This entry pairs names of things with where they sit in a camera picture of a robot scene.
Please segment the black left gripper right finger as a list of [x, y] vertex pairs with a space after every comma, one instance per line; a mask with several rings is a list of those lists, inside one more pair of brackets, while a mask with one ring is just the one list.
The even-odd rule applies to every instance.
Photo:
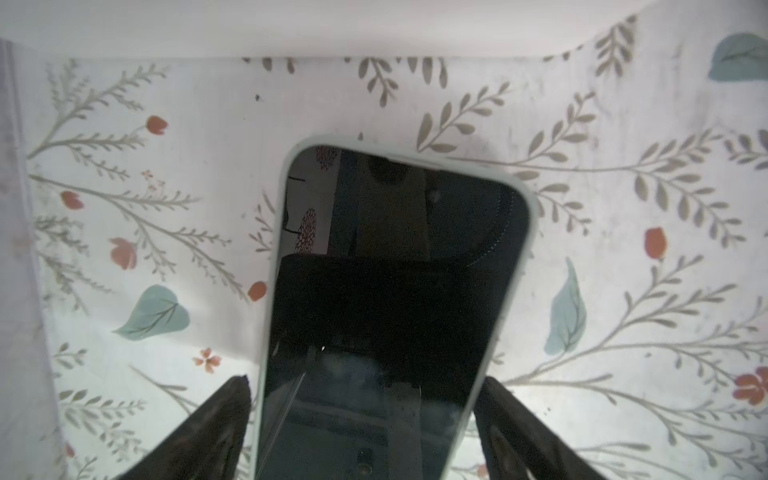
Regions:
[[495, 378], [483, 381], [473, 413], [491, 479], [603, 480]]

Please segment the phone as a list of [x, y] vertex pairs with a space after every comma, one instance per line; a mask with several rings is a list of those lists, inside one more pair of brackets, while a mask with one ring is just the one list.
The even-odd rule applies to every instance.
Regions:
[[280, 173], [255, 479], [444, 479], [535, 229], [517, 178], [360, 139]]

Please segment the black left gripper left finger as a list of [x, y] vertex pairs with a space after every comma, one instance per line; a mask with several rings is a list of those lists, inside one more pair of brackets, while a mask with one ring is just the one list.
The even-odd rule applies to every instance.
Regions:
[[229, 480], [236, 475], [251, 409], [245, 376], [233, 376], [122, 480]]

